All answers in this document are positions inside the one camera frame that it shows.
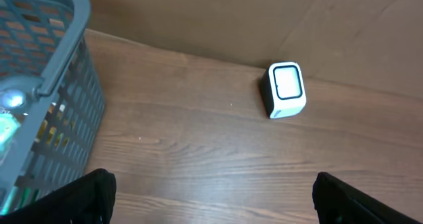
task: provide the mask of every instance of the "wooden table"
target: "wooden table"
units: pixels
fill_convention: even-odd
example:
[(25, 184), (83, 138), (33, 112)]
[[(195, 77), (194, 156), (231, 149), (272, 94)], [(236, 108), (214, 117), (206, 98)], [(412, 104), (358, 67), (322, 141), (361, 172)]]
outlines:
[(266, 118), (263, 69), (88, 31), (106, 112), (87, 172), (116, 175), (114, 223), (317, 223), (319, 171), (423, 221), (423, 100), (305, 79)]

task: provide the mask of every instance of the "plastic basket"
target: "plastic basket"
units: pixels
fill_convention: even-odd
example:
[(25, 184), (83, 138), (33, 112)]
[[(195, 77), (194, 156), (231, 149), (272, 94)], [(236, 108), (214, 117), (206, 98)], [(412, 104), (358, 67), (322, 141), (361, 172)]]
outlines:
[(0, 0), (1, 215), (84, 175), (104, 111), (83, 37), (90, 9)]

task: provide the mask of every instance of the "black square outline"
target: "black square outline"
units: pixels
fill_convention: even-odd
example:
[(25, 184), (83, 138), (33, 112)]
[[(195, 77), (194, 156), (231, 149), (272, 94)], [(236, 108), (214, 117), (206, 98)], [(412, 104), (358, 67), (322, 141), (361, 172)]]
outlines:
[[(295, 71), (297, 72), (297, 78), (298, 78), (298, 83), (299, 83), (299, 95), (298, 96), (292, 96), (292, 97), (287, 97), (287, 98), (281, 98), (279, 96), (279, 92), (278, 92), (278, 84), (276, 83), (276, 74), (275, 71), (277, 69), (280, 68), (289, 68), (289, 67), (293, 67), (295, 69)], [(273, 79), (275, 80), (275, 90), (276, 90), (276, 94), (278, 95), (278, 98), (280, 100), (288, 100), (288, 99), (293, 99), (293, 98), (300, 98), (301, 96), (303, 96), (303, 88), (301, 86), (301, 78), (299, 77), (299, 71), (298, 68), (294, 65), (283, 65), (283, 66), (277, 66), (273, 69)]]

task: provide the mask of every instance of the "white box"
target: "white box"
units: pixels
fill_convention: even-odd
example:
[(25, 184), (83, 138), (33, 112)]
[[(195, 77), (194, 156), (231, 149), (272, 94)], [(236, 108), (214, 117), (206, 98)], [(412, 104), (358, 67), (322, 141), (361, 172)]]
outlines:
[(260, 80), (260, 93), (270, 119), (300, 113), (307, 99), (298, 64), (280, 62), (271, 65)]

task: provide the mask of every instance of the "black side of cube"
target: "black side of cube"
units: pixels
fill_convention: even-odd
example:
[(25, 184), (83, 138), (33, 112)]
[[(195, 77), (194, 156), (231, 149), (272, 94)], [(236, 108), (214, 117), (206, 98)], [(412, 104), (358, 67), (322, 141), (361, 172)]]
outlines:
[(266, 114), (270, 117), (274, 109), (274, 102), (272, 96), (272, 86), (270, 85), (269, 69), (266, 70), (263, 77), (260, 79), (258, 86), (264, 103), (264, 108), (266, 109)]

